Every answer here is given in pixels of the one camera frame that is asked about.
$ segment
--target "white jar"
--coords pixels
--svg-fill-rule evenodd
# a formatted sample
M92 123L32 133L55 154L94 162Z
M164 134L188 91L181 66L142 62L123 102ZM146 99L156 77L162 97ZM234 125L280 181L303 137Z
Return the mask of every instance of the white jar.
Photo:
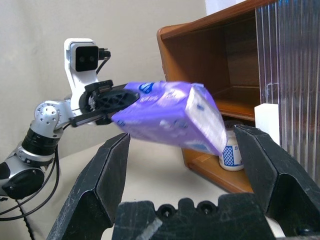
M241 159L236 134L234 133L235 125L243 124L236 120L224 121L228 142L221 156L219 156L220 166L228 171L239 171L244 169L244 164Z

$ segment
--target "black clamp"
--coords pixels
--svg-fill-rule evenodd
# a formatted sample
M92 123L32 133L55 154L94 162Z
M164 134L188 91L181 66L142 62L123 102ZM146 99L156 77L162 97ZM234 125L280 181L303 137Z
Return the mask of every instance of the black clamp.
M140 97L139 93L124 89L125 85L113 85L112 80L106 80L84 87L85 92L79 99L83 114L69 119L74 128L93 121L97 125L108 125L112 123L109 114L129 107Z

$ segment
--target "purple package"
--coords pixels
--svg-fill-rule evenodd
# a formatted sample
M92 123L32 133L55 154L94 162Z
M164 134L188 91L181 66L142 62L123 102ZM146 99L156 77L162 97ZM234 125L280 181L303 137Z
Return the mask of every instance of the purple package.
M199 83L130 82L140 98L112 116L133 138L221 155L228 138L210 93Z

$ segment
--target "white wall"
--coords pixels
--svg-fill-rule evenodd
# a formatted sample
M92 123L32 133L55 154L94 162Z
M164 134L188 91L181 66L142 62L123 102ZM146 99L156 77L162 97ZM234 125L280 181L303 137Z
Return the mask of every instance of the white wall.
M245 0L205 0L206 14L210 15Z
M37 104L63 99L70 87L64 41L91 38L112 58L99 73L115 85L164 79L156 39L161 27L206 15L199 0L0 1L0 162L22 141ZM114 125L68 128L60 155L83 150L120 133Z

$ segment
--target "wooden cabinet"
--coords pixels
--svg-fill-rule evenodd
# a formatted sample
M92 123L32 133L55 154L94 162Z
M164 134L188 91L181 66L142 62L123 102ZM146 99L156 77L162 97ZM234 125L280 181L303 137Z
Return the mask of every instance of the wooden cabinet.
M255 9L246 0L194 22L161 28L157 40L167 81L203 83L224 118L253 125L260 104ZM217 156L183 149L185 165L230 192L252 192L244 170L222 169Z

